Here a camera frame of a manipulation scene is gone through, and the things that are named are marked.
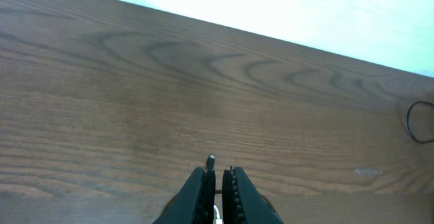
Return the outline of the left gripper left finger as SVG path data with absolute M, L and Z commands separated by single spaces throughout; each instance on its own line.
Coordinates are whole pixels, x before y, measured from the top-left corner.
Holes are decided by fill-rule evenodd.
M 215 171 L 197 167 L 153 224 L 212 224 Z

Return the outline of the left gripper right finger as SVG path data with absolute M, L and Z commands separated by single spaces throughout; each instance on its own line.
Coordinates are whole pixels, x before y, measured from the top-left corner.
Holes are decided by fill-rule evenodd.
M 242 167 L 225 170 L 222 179 L 224 224 L 283 224 Z

